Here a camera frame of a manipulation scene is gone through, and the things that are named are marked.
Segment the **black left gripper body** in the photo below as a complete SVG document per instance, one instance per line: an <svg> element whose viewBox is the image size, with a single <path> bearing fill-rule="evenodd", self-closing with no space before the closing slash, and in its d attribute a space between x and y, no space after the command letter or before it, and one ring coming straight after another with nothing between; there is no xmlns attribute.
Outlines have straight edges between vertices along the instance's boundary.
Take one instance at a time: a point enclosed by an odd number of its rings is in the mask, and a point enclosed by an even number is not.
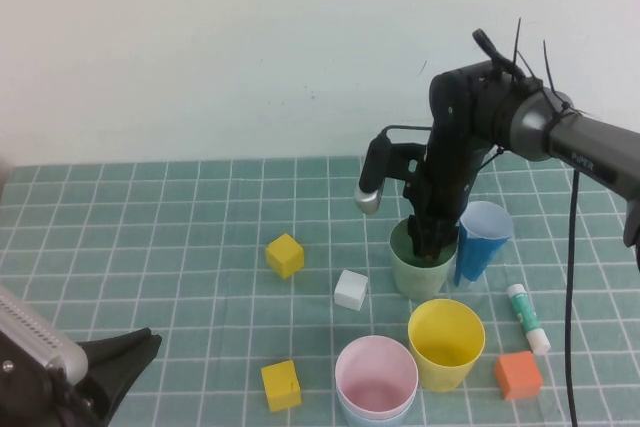
<svg viewBox="0 0 640 427"><path fill-rule="evenodd" d="M39 353L1 335L1 424L106 426L76 388L88 372L82 349Z"/></svg>

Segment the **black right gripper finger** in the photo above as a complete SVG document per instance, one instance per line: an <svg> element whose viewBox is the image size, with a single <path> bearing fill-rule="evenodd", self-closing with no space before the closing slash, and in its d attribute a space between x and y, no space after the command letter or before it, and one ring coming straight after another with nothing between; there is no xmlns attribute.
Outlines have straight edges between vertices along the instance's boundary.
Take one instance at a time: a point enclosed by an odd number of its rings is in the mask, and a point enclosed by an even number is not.
<svg viewBox="0 0 640 427"><path fill-rule="evenodd" d="M412 241L413 254L416 257L433 260L439 256L437 222L432 217L410 215L407 231Z"/></svg>
<svg viewBox="0 0 640 427"><path fill-rule="evenodd" d="M451 218L436 218L434 233L434 250L442 249L455 243L458 238L459 221Z"/></svg>

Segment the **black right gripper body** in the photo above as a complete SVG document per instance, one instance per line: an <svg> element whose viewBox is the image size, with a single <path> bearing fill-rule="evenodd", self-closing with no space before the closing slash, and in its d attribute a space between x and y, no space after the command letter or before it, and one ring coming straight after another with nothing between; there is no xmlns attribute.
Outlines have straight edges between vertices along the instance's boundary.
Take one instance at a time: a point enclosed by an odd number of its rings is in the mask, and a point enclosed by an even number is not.
<svg viewBox="0 0 640 427"><path fill-rule="evenodd" d="M422 228L451 228L466 204L483 161L479 138L430 138L423 163L403 194Z"/></svg>

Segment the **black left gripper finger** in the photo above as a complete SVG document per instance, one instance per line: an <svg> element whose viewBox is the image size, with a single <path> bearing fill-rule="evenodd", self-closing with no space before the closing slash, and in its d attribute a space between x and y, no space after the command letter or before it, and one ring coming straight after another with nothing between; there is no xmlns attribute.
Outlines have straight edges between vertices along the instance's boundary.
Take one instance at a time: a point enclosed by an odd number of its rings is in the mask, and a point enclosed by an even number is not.
<svg viewBox="0 0 640 427"><path fill-rule="evenodd" d="M162 337L128 333L88 341L86 398L98 418L112 418L138 377L156 358Z"/></svg>
<svg viewBox="0 0 640 427"><path fill-rule="evenodd" d="M116 337L79 342L78 345L88 360L87 374L105 368L119 375L139 375L148 364L139 349L150 339L151 330L143 328Z"/></svg>

